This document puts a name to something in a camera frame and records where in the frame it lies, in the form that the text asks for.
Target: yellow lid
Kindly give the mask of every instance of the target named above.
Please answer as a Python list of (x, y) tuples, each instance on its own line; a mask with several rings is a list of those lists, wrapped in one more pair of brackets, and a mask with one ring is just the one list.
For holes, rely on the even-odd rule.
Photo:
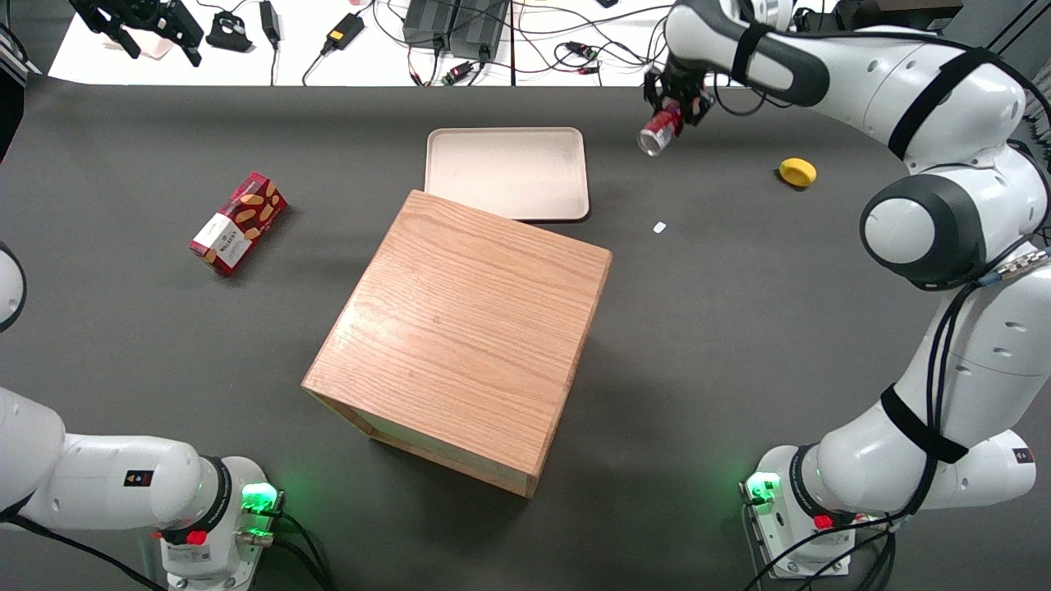
[(808, 187), (818, 180), (818, 169), (802, 158), (789, 158), (778, 168), (781, 178), (794, 187)]

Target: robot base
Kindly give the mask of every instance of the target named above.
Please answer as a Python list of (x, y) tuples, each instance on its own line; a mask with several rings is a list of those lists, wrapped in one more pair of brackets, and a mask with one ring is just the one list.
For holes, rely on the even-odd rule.
[[(781, 446), (766, 452), (759, 461), (756, 473), (742, 485), (741, 492), (746, 502), (753, 500), (753, 488), (756, 486), (764, 489), (763, 496), (768, 500), (763, 505), (749, 507), (753, 532), (766, 564), (818, 532), (813, 518), (803, 511), (788, 484), (789, 466), (798, 449), (795, 446)], [(854, 530), (823, 535), (781, 558), (770, 575), (775, 578), (805, 578), (821, 570), (836, 556), (853, 548), (853, 545)], [(849, 574), (849, 567), (850, 556), (847, 556), (825, 570), (822, 575), (844, 576)]]
[(241, 531), (270, 530), (270, 517), (246, 513), (241, 491), (245, 485), (265, 483), (266, 474), (246, 457), (224, 457), (230, 471), (230, 504), (202, 546), (171, 546), (161, 541), (161, 556), (173, 591), (245, 591), (251, 586), (262, 547), (236, 541)]

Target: white table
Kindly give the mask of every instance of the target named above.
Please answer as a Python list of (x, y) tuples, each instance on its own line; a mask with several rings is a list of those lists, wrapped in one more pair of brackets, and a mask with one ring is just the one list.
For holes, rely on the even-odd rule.
[[(225, 7), (236, 5), (234, 0), (202, 0)], [(211, 27), (214, 8), (198, 5), (194, 0), (184, 0), (189, 11), (205, 29)], [(277, 61), (276, 84), (281, 86), (300, 85), (303, 74), (317, 57), (325, 35), (347, 12), (357, 12), (362, 6), (352, 5), (350, 0), (272, 0), (282, 24), (284, 41)], [(520, 70), (538, 70), (547, 67), (543, 60), (554, 63), (555, 46), (565, 41), (579, 41), (598, 46), (606, 41), (600, 33), (577, 16), (555, 8), (570, 8), (591, 20), (607, 19), (643, 8), (654, 8), (641, 14), (614, 20), (599, 25), (602, 33), (624, 43), (636, 54), (645, 56), (647, 44), (651, 53), (663, 47), (659, 39), (661, 30), (654, 35), (654, 27), (667, 14), (672, 0), (621, 0), (620, 3), (603, 8), (595, 0), (516, 0), (515, 25), (526, 32), (550, 32), (577, 27), (569, 32), (550, 35), (529, 35), (534, 48), (522, 35), (515, 35), (516, 65)], [(380, 26), (392, 36), (401, 39), (401, 21), (397, 15), (405, 15), (409, 0), (376, 0), (364, 11), (366, 29), (343, 52), (335, 52), (325, 58), (308, 79), (311, 86), (412, 86), (408, 75), (406, 47), (388, 37)], [(801, 0), (797, 6), (821, 7), (821, 0)], [(202, 43), (200, 67), (192, 67), (177, 47), (160, 60), (140, 57), (130, 59), (123, 50), (104, 46), (105, 37), (92, 34), (79, 17), (69, 24), (65, 40), (48, 73), (54, 78), (85, 84), (143, 84), (143, 85), (215, 85), (215, 86), (265, 86), (270, 83), (271, 48), (260, 25), (257, 0), (247, 0), (236, 12), (245, 20), (248, 38), (255, 46), (247, 54), (218, 49)], [(510, 64), (511, 43), (509, 27), (503, 28), (503, 40), (497, 52), (496, 62)], [(630, 65), (616, 58), (631, 58), (626, 52), (611, 47), (611, 53), (600, 56), (602, 62), (602, 84), (606, 86), (638, 86), (642, 81), (644, 66)], [(433, 52), (426, 48), (412, 50), (412, 63), (426, 80), (434, 64)], [(444, 54), (438, 60), (437, 76), (440, 78), (450, 68), (465, 60)], [(507, 86), (511, 83), (511, 70), (499, 65), (489, 65), (475, 82), (476, 85)], [(576, 73), (544, 72), (540, 74), (518, 74), (521, 86), (597, 86), (598, 76), (583, 76)]]

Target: cable connector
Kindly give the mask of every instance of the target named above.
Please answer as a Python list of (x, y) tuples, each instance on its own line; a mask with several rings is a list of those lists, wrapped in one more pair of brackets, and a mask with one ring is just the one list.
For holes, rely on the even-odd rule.
[(905, 515), (900, 522), (890, 522), (890, 525), (887, 527), (887, 531), (890, 533), (897, 533), (898, 530), (902, 529), (902, 526), (909, 523), (910, 519), (912, 519), (912, 515)]
[(1013, 261), (1008, 261), (1003, 265), (996, 267), (995, 270), (986, 273), (977, 280), (978, 285), (983, 287), (988, 287), (994, 283), (1001, 281), (1006, 281), (1009, 279), (1014, 279), (1018, 276), (1025, 274), (1051, 260), (1051, 247), (1045, 248), (1044, 250), (1036, 250), (1034, 252), (1029, 252), (1014, 259)]
[(328, 35), (325, 36), (325, 44), (322, 46), (322, 55), (327, 56), (335, 49), (346, 49), (347, 45), (365, 28), (365, 21), (354, 13), (348, 13), (343, 17)]
[(235, 539), (248, 546), (259, 546), (260, 548), (270, 548), (273, 546), (273, 532), (259, 528), (239, 531)]
[(584, 45), (576, 41), (566, 41), (562, 43), (562, 46), (590, 62), (595, 61), (595, 58), (598, 57), (598, 49), (591, 45)]
[(463, 62), (441, 77), (441, 84), (452, 86), (471, 75), (471, 62)]

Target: wooden box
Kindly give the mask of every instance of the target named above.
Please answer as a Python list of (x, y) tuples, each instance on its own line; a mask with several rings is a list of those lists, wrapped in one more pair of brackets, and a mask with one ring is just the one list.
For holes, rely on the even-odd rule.
[(413, 191), (303, 387), (371, 437), (531, 497), (612, 261)]

